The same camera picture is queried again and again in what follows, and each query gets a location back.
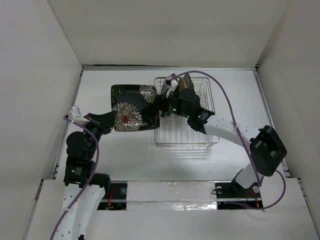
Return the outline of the black floral square plate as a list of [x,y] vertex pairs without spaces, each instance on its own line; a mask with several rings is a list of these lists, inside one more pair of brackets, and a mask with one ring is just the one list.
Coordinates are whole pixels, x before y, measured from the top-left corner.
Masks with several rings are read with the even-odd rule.
[[111,109],[116,112],[114,130],[138,132],[160,127],[153,85],[115,84],[111,86]]

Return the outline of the cream plate brown rim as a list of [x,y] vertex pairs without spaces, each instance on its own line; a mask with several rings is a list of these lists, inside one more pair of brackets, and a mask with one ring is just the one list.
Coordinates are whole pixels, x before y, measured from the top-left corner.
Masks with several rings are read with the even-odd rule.
[[184,88],[185,89],[192,89],[194,90],[194,83],[191,79],[191,76],[189,73],[186,73],[183,77],[183,82],[184,82]]

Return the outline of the grey reindeer round plate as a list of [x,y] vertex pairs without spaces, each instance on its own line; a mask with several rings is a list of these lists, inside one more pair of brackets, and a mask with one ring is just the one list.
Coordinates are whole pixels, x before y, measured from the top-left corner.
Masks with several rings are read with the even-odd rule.
[[171,83],[170,81],[166,80],[162,85],[160,93],[165,94],[170,88],[171,88]]

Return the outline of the beige leaf pattern plate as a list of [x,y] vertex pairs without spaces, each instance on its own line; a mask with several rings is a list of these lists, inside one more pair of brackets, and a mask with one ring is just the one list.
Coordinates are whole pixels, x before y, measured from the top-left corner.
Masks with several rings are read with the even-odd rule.
[[183,80],[183,77],[180,77],[177,82],[178,82],[178,85],[177,85],[177,91],[178,91],[178,92],[180,92],[180,91],[182,91],[183,89],[185,89],[185,88],[184,88],[184,80]]

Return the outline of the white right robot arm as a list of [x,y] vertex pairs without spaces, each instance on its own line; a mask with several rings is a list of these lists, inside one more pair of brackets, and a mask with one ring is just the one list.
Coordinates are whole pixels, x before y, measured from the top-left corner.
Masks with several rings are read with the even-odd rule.
[[156,103],[163,113],[186,118],[194,131],[217,136],[244,148],[250,163],[232,180],[231,191],[237,197],[242,197],[255,184],[261,185],[262,178],[271,177],[288,153],[272,126],[252,128],[221,117],[203,108],[200,97],[189,88],[179,94],[159,94]]

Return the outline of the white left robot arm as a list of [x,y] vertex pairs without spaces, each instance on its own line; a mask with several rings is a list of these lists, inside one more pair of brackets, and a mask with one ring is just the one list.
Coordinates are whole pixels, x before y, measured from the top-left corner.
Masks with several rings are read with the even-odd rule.
[[66,139],[66,165],[63,200],[59,220],[50,239],[85,240],[97,208],[111,192],[108,174],[97,173],[100,158],[99,141],[109,134],[116,119],[116,111],[105,114],[75,115],[69,111],[64,120],[81,128]]

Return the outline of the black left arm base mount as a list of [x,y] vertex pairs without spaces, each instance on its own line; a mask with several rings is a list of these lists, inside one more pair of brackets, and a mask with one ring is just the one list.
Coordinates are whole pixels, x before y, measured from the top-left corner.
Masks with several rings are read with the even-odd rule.
[[122,211],[127,209],[128,183],[126,181],[112,181],[109,194],[100,201],[97,209],[101,211]]

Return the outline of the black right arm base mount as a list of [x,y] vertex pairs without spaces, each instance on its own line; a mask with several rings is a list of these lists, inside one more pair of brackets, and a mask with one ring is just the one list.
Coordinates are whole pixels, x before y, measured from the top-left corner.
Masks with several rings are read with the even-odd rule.
[[214,183],[211,194],[216,196],[218,210],[239,210],[246,209],[246,207],[259,209],[264,207],[257,183],[245,189],[236,182],[218,181]]

